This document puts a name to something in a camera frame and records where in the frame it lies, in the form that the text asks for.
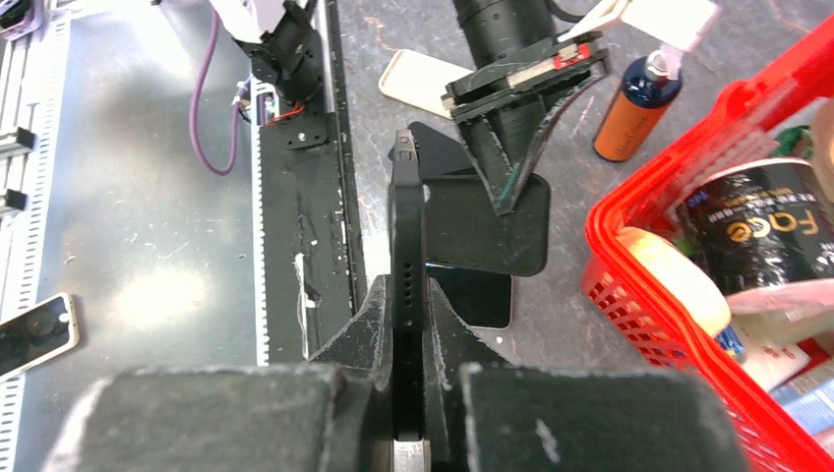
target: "phone screen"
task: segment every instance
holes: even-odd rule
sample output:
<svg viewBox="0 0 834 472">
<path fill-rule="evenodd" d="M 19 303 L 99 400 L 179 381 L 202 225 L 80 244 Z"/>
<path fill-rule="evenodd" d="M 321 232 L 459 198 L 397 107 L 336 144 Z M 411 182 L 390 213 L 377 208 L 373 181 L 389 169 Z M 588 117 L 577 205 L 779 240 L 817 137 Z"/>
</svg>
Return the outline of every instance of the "phone screen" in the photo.
<svg viewBox="0 0 834 472">
<path fill-rule="evenodd" d="M 59 295 L 0 324 L 0 379 L 72 347 L 76 341 L 69 299 Z"/>
<path fill-rule="evenodd" d="M 512 277 L 468 268 L 426 266 L 448 302 L 468 325 L 504 328 L 512 318 Z"/>
</svg>

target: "orange bottle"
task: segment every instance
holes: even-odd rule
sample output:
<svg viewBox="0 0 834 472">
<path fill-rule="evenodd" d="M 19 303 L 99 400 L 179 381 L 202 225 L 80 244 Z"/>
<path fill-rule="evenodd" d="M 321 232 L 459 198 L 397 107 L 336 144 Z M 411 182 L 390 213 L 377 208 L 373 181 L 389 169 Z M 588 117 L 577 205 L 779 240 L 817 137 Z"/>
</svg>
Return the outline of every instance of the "orange bottle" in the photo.
<svg viewBox="0 0 834 472">
<path fill-rule="evenodd" d="M 681 76 L 670 79 L 660 51 L 632 62 L 602 120 L 594 150 L 600 157 L 631 159 L 681 92 Z"/>
</svg>

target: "white phone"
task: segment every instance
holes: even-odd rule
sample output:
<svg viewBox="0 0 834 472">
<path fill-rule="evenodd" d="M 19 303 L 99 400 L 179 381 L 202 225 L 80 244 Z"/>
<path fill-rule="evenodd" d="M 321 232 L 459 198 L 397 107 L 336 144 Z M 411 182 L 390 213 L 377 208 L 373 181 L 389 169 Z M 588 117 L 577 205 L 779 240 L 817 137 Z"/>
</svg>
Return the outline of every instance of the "white phone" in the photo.
<svg viewBox="0 0 834 472">
<path fill-rule="evenodd" d="M 393 53 L 391 62 L 380 77 L 380 91 L 386 96 L 451 118 L 441 97 L 446 85 L 472 71 L 410 49 Z"/>
<path fill-rule="evenodd" d="M 0 383 L 79 342 L 72 298 L 59 293 L 0 324 Z"/>
</svg>

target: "gray work surface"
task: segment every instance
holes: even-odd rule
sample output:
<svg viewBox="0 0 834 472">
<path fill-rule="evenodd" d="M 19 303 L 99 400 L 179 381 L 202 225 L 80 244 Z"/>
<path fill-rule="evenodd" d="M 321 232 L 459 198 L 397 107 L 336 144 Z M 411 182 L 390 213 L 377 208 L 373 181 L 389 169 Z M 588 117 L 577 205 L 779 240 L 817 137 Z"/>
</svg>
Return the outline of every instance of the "gray work surface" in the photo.
<svg viewBox="0 0 834 472">
<path fill-rule="evenodd" d="M 592 3 L 564 1 L 573 11 Z M 612 77 L 562 117 L 536 172 L 552 187 L 549 260 L 516 280 L 512 326 L 482 331 L 509 357 L 565 368 L 641 364 L 578 291 L 591 206 L 710 109 L 729 82 L 752 76 L 826 16 L 828 0 L 722 1 L 685 88 L 630 162 L 590 147 L 616 82 L 657 41 L 619 26 L 602 40 Z M 472 67 L 451 0 L 356 0 L 340 6 L 350 125 L 369 280 L 388 272 L 387 152 L 396 128 L 451 123 L 382 96 L 397 48 Z M 164 2 L 164 16 L 100 13 L 74 20 L 40 298 L 78 296 L 81 346 L 27 376 L 17 470 L 36 470 L 69 405 L 101 376 L 138 365 L 255 365 L 252 194 L 248 134 L 224 179 L 192 155 L 188 102 L 209 35 L 205 2 Z M 203 101 L 204 147 L 222 165 L 229 100 L 248 73 L 222 34 Z"/>
<path fill-rule="evenodd" d="M 255 365 L 249 133 L 228 177 L 197 162 L 187 116 L 209 10 L 170 3 L 72 22 L 39 299 L 75 295 L 81 343 L 27 374 L 19 471 L 38 470 L 96 379 Z M 225 165 L 230 100 L 248 73 L 224 34 L 200 116 L 214 165 Z"/>
</svg>

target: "red wire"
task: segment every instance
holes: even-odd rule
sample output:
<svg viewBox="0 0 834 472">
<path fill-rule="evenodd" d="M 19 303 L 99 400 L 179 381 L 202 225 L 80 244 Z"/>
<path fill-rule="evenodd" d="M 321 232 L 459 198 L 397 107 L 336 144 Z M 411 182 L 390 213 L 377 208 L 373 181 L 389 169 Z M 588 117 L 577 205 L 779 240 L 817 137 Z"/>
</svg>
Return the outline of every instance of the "red wire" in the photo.
<svg viewBox="0 0 834 472">
<path fill-rule="evenodd" d="M 281 121 L 285 118 L 289 118 L 290 116 L 295 116 L 295 115 L 301 113 L 302 111 L 304 111 L 304 105 L 301 102 L 296 103 L 295 106 L 293 106 L 292 109 L 289 110 L 288 112 L 284 113 L 283 115 L 278 115 L 277 117 L 272 118 L 271 120 L 269 120 L 269 123 L 267 123 L 267 126 L 273 126 L 275 123 L 277 123 L 277 122 L 279 122 L 279 121 Z"/>
</svg>

